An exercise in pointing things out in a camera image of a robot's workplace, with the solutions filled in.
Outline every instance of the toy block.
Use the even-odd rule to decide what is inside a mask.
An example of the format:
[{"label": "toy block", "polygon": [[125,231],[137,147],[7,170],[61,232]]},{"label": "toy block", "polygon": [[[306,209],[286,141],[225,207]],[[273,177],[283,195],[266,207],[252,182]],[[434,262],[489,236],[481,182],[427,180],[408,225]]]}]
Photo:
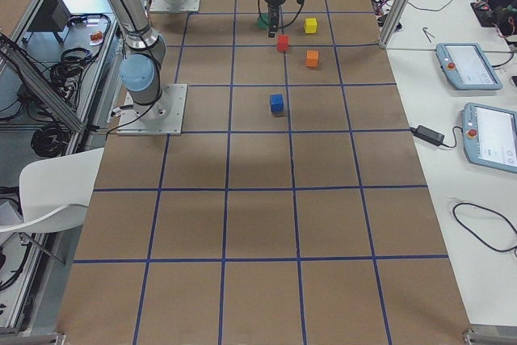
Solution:
[{"label": "toy block", "polygon": [[267,30],[269,28],[269,14],[267,12],[263,12],[257,18],[257,27],[262,30]]},{"label": "toy block", "polygon": [[320,53],[317,50],[307,50],[305,57],[305,66],[308,68],[317,68],[319,62]]},{"label": "toy block", "polygon": [[278,35],[276,41],[276,49],[279,52],[287,52],[289,48],[289,36]]},{"label": "toy block", "polygon": [[270,95],[269,105],[272,113],[282,112],[284,110],[284,97],[282,95]]},{"label": "toy block", "polygon": [[316,18],[305,18],[304,29],[305,29],[305,34],[316,34],[316,32],[317,32]]}]

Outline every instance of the tablet device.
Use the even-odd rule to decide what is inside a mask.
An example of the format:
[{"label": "tablet device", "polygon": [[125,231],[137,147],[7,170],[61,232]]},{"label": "tablet device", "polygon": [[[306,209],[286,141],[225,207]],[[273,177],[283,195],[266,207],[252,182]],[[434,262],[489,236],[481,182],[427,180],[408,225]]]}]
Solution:
[{"label": "tablet device", "polygon": [[517,173],[517,112],[467,103],[463,145],[471,163]]},{"label": "tablet device", "polygon": [[436,56],[449,83],[460,90],[499,90],[502,83],[479,44],[437,44]]}]

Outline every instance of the orange cube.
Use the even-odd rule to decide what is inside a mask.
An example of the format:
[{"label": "orange cube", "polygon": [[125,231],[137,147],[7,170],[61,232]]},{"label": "orange cube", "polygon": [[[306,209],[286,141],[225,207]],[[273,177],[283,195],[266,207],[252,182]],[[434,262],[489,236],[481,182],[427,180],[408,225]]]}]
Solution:
[{"label": "orange cube", "polygon": [[317,50],[307,50],[307,56],[305,57],[305,66],[308,68],[317,68],[319,62],[320,53]]}]

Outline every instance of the blue cube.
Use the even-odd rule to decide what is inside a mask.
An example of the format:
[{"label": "blue cube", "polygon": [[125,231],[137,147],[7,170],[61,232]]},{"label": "blue cube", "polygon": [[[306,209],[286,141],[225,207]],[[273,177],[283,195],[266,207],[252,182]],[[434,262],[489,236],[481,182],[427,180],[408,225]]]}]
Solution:
[{"label": "blue cube", "polygon": [[282,95],[269,96],[269,105],[272,113],[282,112],[284,110],[284,97]]}]

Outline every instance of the metal plate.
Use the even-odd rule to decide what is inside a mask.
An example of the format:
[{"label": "metal plate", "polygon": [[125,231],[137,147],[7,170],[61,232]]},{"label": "metal plate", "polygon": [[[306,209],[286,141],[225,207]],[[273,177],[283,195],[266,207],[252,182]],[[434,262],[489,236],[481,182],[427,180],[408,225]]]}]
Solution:
[{"label": "metal plate", "polygon": [[181,5],[173,6],[164,0],[153,0],[153,3],[151,4],[151,12],[167,14],[179,14],[187,11],[196,12],[200,9],[200,3],[201,0],[188,0]]},{"label": "metal plate", "polygon": [[[163,120],[154,120],[145,122],[137,120],[137,114],[133,109],[122,111],[119,125],[124,127],[117,129],[119,135],[181,135],[183,125],[183,114],[185,112],[185,102],[187,101],[187,84],[167,84],[163,88],[163,92],[169,96],[172,101],[170,114]],[[129,93],[126,94],[125,105],[132,104],[132,98]]]}]

